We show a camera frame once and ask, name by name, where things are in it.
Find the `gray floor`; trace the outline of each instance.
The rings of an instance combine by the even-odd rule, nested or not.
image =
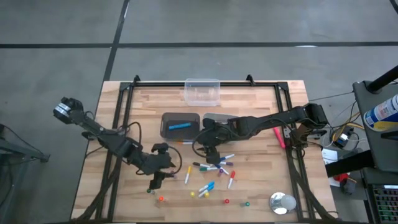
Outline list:
[[[123,0],[0,0],[0,44],[110,43]],[[388,0],[131,0],[121,42],[397,41]],[[95,110],[110,49],[0,49],[0,123],[50,153],[33,162],[14,223],[68,220],[87,142],[52,116],[63,96]],[[111,80],[305,80],[308,97],[351,91],[396,66],[398,47],[119,49]],[[330,121],[353,95],[317,101]],[[339,124],[349,111],[336,118]],[[359,200],[336,197],[344,220]]]

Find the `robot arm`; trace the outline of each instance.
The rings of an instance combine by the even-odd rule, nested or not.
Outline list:
[[[83,133],[87,139],[97,139],[106,149],[115,156],[123,158],[126,164],[138,167],[145,175],[155,174],[155,179],[151,181],[150,188],[160,188],[161,181],[165,177],[173,177],[174,174],[161,172],[161,169],[175,167],[171,162],[171,157],[167,152],[169,146],[166,143],[154,144],[152,152],[149,154],[142,151],[142,144],[136,140],[125,137],[126,130],[112,130],[102,127],[93,119],[88,117],[83,111],[80,101],[73,98],[62,98],[61,103],[53,110],[53,114],[65,124],[76,124],[87,130]]]
[[[207,163],[219,164],[220,154],[215,149],[215,146],[230,141],[247,140],[262,130],[292,123],[301,123],[298,129],[290,133],[293,140],[292,145],[295,146],[298,143],[303,144],[303,142],[306,142],[307,136],[314,129],[323,128],[328,124],[328,120],[322,106],[314,103],[309,103],[305,106],[296,106],[291,110],[260,118],[253,116],[232,118],[226,124],[217,123],[212,119],[204,119],[204,128],[200,131],[194,143],[198,142],[203,145],[202,150],[206,154]]]

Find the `metal can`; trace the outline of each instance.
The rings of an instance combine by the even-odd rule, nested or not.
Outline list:
[[[366,112],[363,118],[364,123],[374,131],[398,126],[398,94]]]

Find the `pink marker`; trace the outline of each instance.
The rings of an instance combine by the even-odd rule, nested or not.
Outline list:
[[[282,147],[282,149],[285,149],[286,148],[285,142],[284,142],[284,140],[282,139],[282,136],[279,133],[279,129],[278,128],[273,128],[273,130],[275,132],[276,138],[279,141],[280,146]]]
[[[232,181],[234,180],[234,177],[235,177],[235,171],[232,171],[231,177],[229,178],[228,189],[231,188],[231,184],[232,184]]]

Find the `wooden tabletop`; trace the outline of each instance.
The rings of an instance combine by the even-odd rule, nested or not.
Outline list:
[[[304,82],[287,81],[293,106],[308,103]],[[98,103],[96,121],[105,128],[111,128],[120,82],[104,82]],[[122,123],[123,109],[119,124]],[[142,126],[142,145],[150,152],[153,144],[165,140],[160,136],[160,121],[163,113],[221,113],[236,116],[265,116],[277,113],[275,90],[271,87],[222,87],[221,106],[187,106],[183,97],[183,87],[142,87],[135,88],[129,123],[140,122]],[[138,139],[138,130],[132,126],[128,136]],[[230,142],[217,147],[221,156],[235,154],[229,161],[233,167],[224,166],[236,176],[231,189],[227,189],[229,176],[217,176],[217,171],[200,172],[192,167],[188,184],[184,184],[185,174],[192,162],[205,163],[198,157],[191,145],[179,145],[168,142],[182,154],[182,170],[177,179],[166,179],[156,194],[148,194],[151,176],[136,175],[137,167],[123,164],[119,181],[118,196],[114,214],[115,222],[276,222],[297,221],[293,212],[288,215],[276,215],[269,206],[269,197],[275,192],[292,195],[289,170],[285,151],[279,146],[271,129],[262,131],[247,141]],[[88,152],[99,147],[91,142]],[[326,176],[320,148],[310,145],[305,149],[305,167],[307,168],[310,189],[328,211],[335,211],[335,204]],[[177,154],[170,151],[177,165]],[[103,175],[106,150],[92,153],[86,160],[81,174],[72,218],[82,214],[98,193]],[[209,181],[215,181],[215,188],[208,198],[192,198],[190,192],[197,194],[198,189]],[[249,207],[240,207],[240,203],[250,202]],[[104,210],[108,210],[106,200]]]

